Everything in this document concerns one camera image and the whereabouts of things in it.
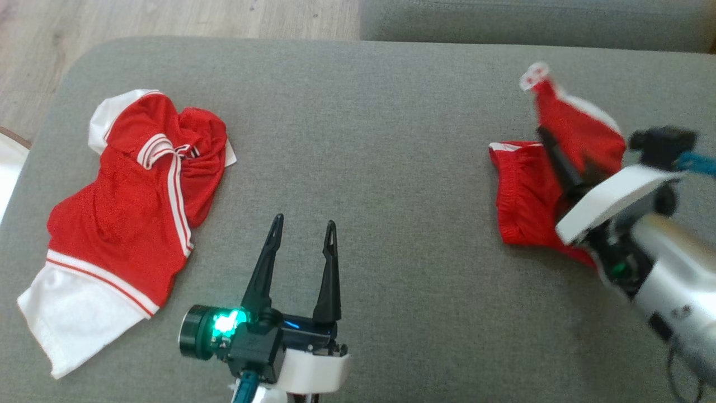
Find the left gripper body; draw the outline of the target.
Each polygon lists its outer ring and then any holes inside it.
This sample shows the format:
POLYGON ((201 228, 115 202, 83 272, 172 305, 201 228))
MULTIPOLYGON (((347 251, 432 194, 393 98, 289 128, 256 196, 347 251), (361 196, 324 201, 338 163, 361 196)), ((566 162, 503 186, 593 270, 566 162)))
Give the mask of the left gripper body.
MULTIPOLYGON (((182 320, 178 336, 182 355, 192 359, 218 359, 226 363, 231 339, 240 323, 249 323, 242 309, 215 308, 197 304, 182 320)), ((338 326, 322 326, 311 318, 264 313, 256 323, 284 329, 286 346, 277 383, 263 383, 255 372, 249 375, 261 385, 290 395, 324 395, 338 392, 350 372, 351 355, 337 341, 338 326)))

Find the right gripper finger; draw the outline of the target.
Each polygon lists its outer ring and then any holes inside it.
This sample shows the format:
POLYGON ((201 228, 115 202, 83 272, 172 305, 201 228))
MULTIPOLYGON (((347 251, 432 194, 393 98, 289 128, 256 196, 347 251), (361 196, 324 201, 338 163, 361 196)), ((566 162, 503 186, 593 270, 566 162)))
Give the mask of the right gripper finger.
POLYGON ((536 132, 545 148, 548 161, 550 161, 563 194, 566 197, 583 197, 585 187, 580 172, 566 156, 555 136, 544 126, 539 126, 536 132))
POLYGON ((601 182, 608 179, 610 176, 601 164, 593 160, 593 158, 586 157, 583 161, 583 171, 581 172, 581 187, 584 189, 591 189, 594 186, 599 185, 601 182))

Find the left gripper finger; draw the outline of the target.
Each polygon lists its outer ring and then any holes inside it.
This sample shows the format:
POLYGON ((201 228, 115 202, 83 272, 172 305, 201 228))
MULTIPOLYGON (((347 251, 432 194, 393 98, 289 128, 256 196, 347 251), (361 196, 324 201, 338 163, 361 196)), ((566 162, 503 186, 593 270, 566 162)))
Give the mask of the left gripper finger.
POLYGON ((314 323, 334 326, 342 319, 340 271, 338 270, 337 225, 330 220, 324 236, 325 258, 319 298, 313 311, 314 323))
POLYGON ((283 237, 283 226, 284 215, 279 213, 274 217, 241 300, 241 309, 245 312, 249 323, 256 323, 264 311, 272 308, 270 290, 276 254, 283 237))

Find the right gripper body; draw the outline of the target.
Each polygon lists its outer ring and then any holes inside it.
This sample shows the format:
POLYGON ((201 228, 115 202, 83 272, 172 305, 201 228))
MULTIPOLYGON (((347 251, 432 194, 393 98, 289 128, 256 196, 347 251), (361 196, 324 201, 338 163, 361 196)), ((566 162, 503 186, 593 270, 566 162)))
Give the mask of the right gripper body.
POLYGON ((684 176, 683 171, 634 164, 594 186, 573 182, 564 193, 568 209, 555 231, 564 244, 589 250, 606 285, 634 298, 653 262, 629 239, 631 227, 658 212, 657 194, 661 189, 672 193, 672 182, 684 176))

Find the red white sports shorts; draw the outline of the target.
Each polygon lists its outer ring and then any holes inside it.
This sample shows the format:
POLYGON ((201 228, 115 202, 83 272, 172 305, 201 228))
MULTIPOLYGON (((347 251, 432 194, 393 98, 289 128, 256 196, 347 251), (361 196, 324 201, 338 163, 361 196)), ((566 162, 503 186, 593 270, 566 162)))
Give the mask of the red white sports shorts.
MULTIPOLYGON (((626 143, 614 118, 588 100, 568 94, 552 79, 545 62, 534 62, 520 79, 535 97, 539 126, 557 141, 579 174, 598 179, 621 168, 626 143)), ((595 268, 583 249, 563 244, 555 232, 563 190, 542 141, 491 143, 498 171, 498 229, 504 243, 540 246, 595 268)))

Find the red white basketball jersey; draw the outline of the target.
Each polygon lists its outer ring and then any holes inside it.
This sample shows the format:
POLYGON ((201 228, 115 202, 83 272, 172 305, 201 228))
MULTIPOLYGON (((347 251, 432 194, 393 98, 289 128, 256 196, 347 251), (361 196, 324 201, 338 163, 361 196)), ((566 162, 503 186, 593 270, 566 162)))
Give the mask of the red white basketball jersey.
POLYGON ((51 210, 44 266, 17 299, 56 379, 166 304, 236 162, 220 117, 159 90, 103 100, 88 146, 97 177, 51 210))

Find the small grey sofa cushion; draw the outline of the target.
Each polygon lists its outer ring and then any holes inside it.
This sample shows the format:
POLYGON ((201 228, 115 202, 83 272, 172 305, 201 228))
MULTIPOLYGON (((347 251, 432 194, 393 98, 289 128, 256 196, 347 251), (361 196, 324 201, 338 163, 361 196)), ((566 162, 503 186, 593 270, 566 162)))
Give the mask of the small grey sofa cushion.
POLYGON ((360 38, 706 53, 716 0, 361 0, 360 38))

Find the large grey sofa seat cushion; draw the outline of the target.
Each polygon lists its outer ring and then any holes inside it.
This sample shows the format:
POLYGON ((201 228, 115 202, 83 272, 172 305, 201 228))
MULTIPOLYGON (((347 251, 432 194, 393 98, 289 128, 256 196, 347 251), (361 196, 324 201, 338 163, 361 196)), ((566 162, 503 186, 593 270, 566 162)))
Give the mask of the large grey sofa seat cushion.
POLYGON ((493 141, 535 136, 536 61, 624 135, 677 125, 716 156, 716 55, 496 44, 118 39, 65 74, 0 226, 0 403, 227 403, 217 360, 182 357, 192 304, 239 303, 276 214, 274 306, 309 316, 337 223, 340 403, 672 403, 667 348, 593 270, 501 242, 493 141), (158 89, 211 110, 238 162, 171 297, 60 380, 16 298, 53 206, 94 180, 102 100, 158 89))

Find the white round laundry basket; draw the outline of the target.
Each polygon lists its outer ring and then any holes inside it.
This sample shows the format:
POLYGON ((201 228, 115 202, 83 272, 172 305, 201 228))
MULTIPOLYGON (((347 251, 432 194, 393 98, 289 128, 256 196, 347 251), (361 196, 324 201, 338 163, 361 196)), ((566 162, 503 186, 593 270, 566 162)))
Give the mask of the white round laundry basket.
POLYGON ((0 223, 31 146, 31 142, 0 126, 0 223))

